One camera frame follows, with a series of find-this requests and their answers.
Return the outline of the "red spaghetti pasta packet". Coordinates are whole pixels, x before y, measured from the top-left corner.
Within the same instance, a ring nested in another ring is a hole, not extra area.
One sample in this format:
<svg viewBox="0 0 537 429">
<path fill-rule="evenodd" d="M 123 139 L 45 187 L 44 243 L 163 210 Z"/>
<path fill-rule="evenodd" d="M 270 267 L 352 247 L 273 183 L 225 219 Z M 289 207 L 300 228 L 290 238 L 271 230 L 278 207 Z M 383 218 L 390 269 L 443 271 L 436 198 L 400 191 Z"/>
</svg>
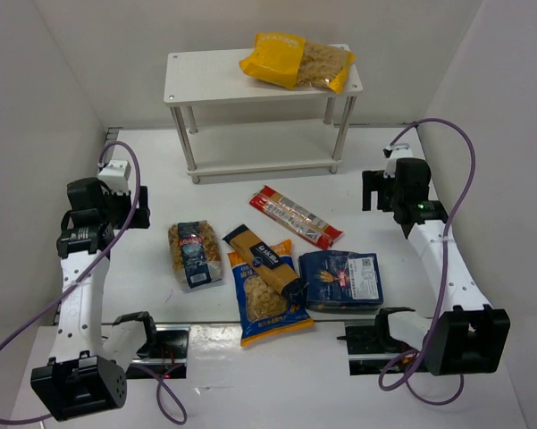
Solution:
<svg viewBox="0 0 537 429">
<path fill-rule="evenodd" d="M 321 250 L 328 250 L 343 234 L 343 231 L 269 186 L 263 186 L 248 203 Z"/>
</svg>

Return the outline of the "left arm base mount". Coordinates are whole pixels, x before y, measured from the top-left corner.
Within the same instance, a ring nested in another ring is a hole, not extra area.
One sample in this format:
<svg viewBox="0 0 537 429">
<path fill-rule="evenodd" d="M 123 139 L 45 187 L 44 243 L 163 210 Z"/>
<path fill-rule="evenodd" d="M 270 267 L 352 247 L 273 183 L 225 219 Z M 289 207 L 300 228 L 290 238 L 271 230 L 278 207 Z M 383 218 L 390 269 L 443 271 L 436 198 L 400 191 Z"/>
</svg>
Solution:
<svg viewBox="0 0 537 429">
<path fill-rule="evenodd" d="M 144 369 L 165 379 L 184 379 L 187 371 L 188 327 L 157 327 L 147 335 L 141 322 L 102 328 L 102 356 L 116 363 L 127 380 L 148 379 Z"/>
</svg>

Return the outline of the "dark blue pasta box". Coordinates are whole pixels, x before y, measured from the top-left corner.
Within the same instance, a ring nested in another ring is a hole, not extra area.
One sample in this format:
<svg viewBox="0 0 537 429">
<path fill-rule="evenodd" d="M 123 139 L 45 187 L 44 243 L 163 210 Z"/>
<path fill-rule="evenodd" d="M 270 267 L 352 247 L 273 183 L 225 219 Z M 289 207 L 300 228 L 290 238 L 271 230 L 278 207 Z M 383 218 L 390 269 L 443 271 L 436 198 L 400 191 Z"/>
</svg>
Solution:
<svg viewBox="0 0 537 429">
<path fill-rule="evenodd" d="M 304 303 L 316 311 L 374 310 L 383 304 L 377 255 L 325 250 L 298 258 L 300 276 L 307 282 Z"/>
</svg>

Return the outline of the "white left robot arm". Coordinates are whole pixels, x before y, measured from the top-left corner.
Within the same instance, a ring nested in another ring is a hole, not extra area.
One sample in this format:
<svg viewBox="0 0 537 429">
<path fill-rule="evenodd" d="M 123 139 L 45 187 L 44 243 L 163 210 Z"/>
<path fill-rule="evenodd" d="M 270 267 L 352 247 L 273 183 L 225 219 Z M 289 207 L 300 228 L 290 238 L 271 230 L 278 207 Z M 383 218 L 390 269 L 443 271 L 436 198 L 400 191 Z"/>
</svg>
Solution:
<svg viewBox="0 0 537 429">
<path fill-rule="evenodd" d="M 58 422 L 122 408 L 130 364 L 156 344 L 147 311 L 118 316 L 108 337 L 102 335 L 110 244 L 119 232 L 149 227 L 147 187 L 120 193 L 86 178 L 69 183 L 67 197 L 71 208 L 56 242 L 63 271 L 58 330 L 47 363 L 30 377 L 32 390 Z"/>
</svg>

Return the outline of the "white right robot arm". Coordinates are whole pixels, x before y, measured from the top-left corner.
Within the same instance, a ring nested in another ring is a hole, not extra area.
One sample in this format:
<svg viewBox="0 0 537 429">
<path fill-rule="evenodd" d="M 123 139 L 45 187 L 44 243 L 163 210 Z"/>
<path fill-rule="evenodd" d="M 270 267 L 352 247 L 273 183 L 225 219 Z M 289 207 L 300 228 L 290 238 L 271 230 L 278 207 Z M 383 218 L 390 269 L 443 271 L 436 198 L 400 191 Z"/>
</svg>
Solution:
<svg viewBox="0 0 537 429">
<path fill-rule="evenodd" d="M 419 256 L 437 299 L 433 318 L 410 307 L 387 307 L 375 317 L 380 341 L 423 353 L 433 375 L 490 374 L 497 370 L 510 319 L 481 293 L 455 242 L 443 204 L 429 197 L 431 169 L 400 158 L 385 170 L 362 173 L 362 208 L 391 213 Z"/>
</svg>

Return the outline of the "Agnesi fusilli pasta bag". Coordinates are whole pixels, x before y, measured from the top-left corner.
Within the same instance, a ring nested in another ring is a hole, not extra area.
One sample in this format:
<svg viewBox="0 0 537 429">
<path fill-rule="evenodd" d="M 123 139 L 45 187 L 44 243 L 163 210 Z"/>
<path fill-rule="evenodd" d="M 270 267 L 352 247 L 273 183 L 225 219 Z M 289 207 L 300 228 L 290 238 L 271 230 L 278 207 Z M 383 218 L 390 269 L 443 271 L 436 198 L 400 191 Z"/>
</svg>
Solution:
<svg viewBox="0 0 537 429">
<path fill-rule="evenodd" d="M 222 280 L 220 247 L 208 221 L 175 223 L 167 238 L 173 274 L 182 287 L 202 289 Z"/>
</svg>

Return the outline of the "yellow macaroni pasta bag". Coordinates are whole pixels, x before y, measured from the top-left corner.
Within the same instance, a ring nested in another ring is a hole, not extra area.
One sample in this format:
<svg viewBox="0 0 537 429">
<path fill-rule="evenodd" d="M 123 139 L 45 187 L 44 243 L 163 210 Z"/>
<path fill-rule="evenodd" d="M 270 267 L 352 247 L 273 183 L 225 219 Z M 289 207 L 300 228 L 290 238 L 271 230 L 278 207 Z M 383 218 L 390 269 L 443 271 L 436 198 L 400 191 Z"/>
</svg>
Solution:
<svg viewBox="0 0 537 429">
<path fill-rule="evenodd" d="M 345 48 L 271 32 L 256 35 L 252 53 L 239 67 L 245 75 L 278 87 L 322 88 L 338 94 L 354 61 Z"/>
</svg>

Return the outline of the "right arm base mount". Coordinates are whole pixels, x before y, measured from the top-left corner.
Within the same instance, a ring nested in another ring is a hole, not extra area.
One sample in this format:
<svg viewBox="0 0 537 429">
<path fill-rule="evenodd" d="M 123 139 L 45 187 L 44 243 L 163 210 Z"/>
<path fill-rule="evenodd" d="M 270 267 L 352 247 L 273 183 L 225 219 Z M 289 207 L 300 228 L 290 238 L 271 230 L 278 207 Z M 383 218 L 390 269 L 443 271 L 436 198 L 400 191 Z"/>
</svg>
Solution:
<svg viewBox="0 0 537 429">
<path fill-rule="evenodd" d="M 349 310 L 342 315 L 345 332 L 337 337 L 347 347 L 351 375 L 379 374 L 383 367 L 410 346 L 390 337 L 388 315 L 416 311 L 410 307 Z"/>
</svg>

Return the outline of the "white two-tier shelf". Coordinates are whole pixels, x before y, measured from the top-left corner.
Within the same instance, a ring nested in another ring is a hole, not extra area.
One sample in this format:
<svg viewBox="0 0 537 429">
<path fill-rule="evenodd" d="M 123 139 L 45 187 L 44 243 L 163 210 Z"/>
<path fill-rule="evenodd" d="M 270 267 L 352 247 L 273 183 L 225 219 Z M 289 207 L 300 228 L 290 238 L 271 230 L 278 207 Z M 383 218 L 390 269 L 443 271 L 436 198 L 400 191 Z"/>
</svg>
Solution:
<svg viewBox="0 0 537 429">
<path fill-rule="evenodd" d="M 177 128 L 187 174 L 193 183 L 207 176 L 326 168 L 338 171 L 357 97 L 363 90 L 355 65 L 341 97 L 340 123 L 333 123 L 339 95 L 324 89 L 290 91 L 253 80 L 238 67 L 247 49 L 171 53 L 167 58 L 164 103 Z M 321 119 L 199 126 L 196 106 L 323 100 Z"/>
</svg>

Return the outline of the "blue orange shell pasta bag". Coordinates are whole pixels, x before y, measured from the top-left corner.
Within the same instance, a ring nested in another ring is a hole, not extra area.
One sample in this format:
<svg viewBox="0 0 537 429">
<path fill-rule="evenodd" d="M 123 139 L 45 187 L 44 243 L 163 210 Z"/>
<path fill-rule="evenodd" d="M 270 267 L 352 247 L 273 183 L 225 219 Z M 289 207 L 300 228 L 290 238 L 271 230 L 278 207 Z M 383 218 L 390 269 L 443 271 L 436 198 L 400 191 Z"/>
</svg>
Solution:
<svg viewBox="0 0 537 429">
<path fill-rule="evenodd" d="M 239 307 L 241 347 L 276 334 L 310 328 L 315 324 L 303 306 L 290 304 L 236 251 L 229 253 L 228 257 Z"/>
</svg>

